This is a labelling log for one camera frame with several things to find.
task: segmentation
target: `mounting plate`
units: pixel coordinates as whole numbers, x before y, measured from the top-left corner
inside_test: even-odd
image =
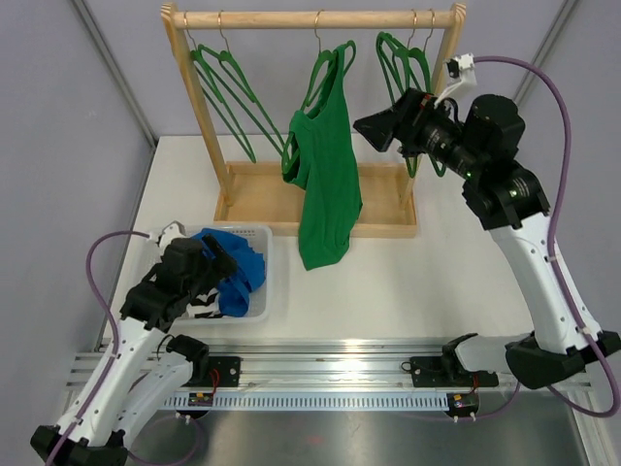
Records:
[[[474,374],[478,376],[479,387],[498,386],[498,376],[489,372],[480,371],[468,374],[464,379],[452,381],[442,370],[440,356],[414,356],[409,359],[411,366],[407,371],[411,374],[411,382],[416,388],[464,387],[474,385]]]
[[[238,356],[210,356],[208,373],[217,370],[220,375],[219,388],[222,387],[238,387],[240,386],[240,372],[242,370],[242,359]],[[185,386],[200,386],[201,388],[212,388],[212,378],[207,376],[206,379],[196,383],[187,383]]]

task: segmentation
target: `metal track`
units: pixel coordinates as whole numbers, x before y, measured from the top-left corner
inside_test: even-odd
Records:
[[[142,130],[147,143],[153,150],[155,150],[157,148],[157,136],[148,123],[145,112],[143,112],[143,109],[138,103],[138,99],[134,96],[131,87],[127,83],[120,67],[116,63],[114,55],[108,46],[103,33],[101,32],[101,28],[97,24],[95,16],[88,8],[87,2],[85,0],[69,0],[69,4],[74,8],[74,11],[82,23],[86,34],[92,41],[95,50],[101,57],[102,63],[110,73],[114,84],[116,84],[118,92],[122,95],[129,111]]]
[[[162,406],[167,411],[447,411],[443,393],[312,393],[282,391],[217,392],[208,408],[190,403],[190,392],[176,392]]]
[[[435,389],[414,388],[411,376],[401,370],[401,363],[413,355],[439,354],[440,346],[437,345],[380,341],[357,342],[355,345],[351,341],[325,344],[310,342],[295,346],[269,342],[261,345],[246,342],[238,342],[235,345],[215,342],[210,345],[210,349],[212,355],[234,355],[242,359],[240,386],[237,390],[218,391],[218,395],[223,397],[222,400],[226,397],[247,400],[277,398],[295,400],[307,399],[310,396],[323,400],[337,396],[345,399],[365,398],[369,403],[373,403],[372,400],[381,400],[382,397],[390,400],[406,400],[420,395],[423,398],[435,399],[437,394],[443,398],[445,393],[469,391],[468,388],[451,386]],[[67,386],[70,391],[82,388],[100,358],[101,352],[78,354]],[[155,354],[152,354],[143,367],[143,373],[149,371],[154,364]],[[575,376],[557,386],[562,390],[591,390],[586,374]],[[500,386],[481,388],[480,391],[508,391],[514,387],[515,379],[512,376],[501,375]],[[180,393],[210,390],[210,387],[193,387],[182,389]],[[239,404],[239,409],[251,408],[242,401],[235,403]],[[384,403],[382,406],[380,403],[372,408],[388,409],[388,405]]]

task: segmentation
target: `green shirt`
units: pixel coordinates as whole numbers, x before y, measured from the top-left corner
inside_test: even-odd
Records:
[[[289,124],[292,149],[300,156],[282,177],[306,191],[298,246],[307,270],[341,260],[362,209],[343,92],[344,49],[335,49],[335,66],[317,104],[307,114],[297,111]]]

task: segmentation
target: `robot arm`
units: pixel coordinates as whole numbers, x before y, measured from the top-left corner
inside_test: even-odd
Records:
[[[184,237],[180,224],[164,229],[161,262],[127,293],[120,310],[117,354],[108,346],[71,408],[56,425],[39,426],[33,435],[30,444],[44,460],[62,442],[52,461],[56,466],[123,464],[127,448],[171,392],[188,382],[209,380],[209,347],[179,335],[168,343],[157,367],[136,383],[144,363],[189,302],[237,271],[235,260],[212,236],[203,241],[212,258],[204,255],[201,241]],[[111,359],[110,372],[77,419]]]
[[[403,157],[427,153],[463,178],[468,207],[503,251],[525,297],[534,333],[461,337],[442,350],[448,376],[456,380],[479,370],[511,372],[525,386],[540,388],[565,380],[596,360],[551,261],[561,266],[580,315],[603,354],[620,350],[621,341],[616,333],[603,331],[588,312],[556,244],[554,257],[548,257],[548,201],[537,177],[514,159],[525,129],[515,104],[502,96],[481,95],[474,99],[466,120],[458,121],[456,103],[448,97],[474,85],[474,61],[468,57],[448,63],[453,83],[440,97],[409,89],[390,109],[353,126],[376,150],[387,150],[397,139]]]

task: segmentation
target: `clothes rack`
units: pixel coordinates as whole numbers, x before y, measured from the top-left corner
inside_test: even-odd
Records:
[[[392,12],[182,12],[165,3],[162,19],[173,56],[212,161],[220,195],[214,223],[265,223],[277,235],[295,236],[304,191],[281,179],[276,162],[225,162],[184,31],[188,29],[412,29],[413,11]],[[443,30],[432,88],[443,88],[442,65],[455,53],[466,7],[416,11],[415,29]],[[404,163],[359,163],[364,207],[351,234],[367,238],[408,238],[416,233],[413,181]]]

